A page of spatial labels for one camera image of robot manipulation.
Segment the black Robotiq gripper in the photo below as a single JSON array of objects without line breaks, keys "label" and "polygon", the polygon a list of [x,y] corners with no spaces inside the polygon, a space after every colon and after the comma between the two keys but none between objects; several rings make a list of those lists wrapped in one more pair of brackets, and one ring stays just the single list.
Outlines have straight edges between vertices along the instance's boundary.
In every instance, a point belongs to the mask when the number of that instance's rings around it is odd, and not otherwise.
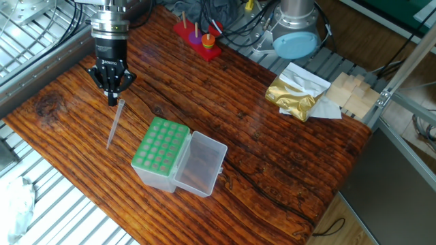
[{"label": "black Robotiq gripper", "polygon": [[[96,65],[87,69],[87,72],[97,87],[104,90],[108,105],[115,106],[119,94],[129,88],[137,78],[136,74],[127,70],[127,40],[96,38],[95,54]],[[107,77],[122,77],[118,80],[114,92],[110,91]]]}]

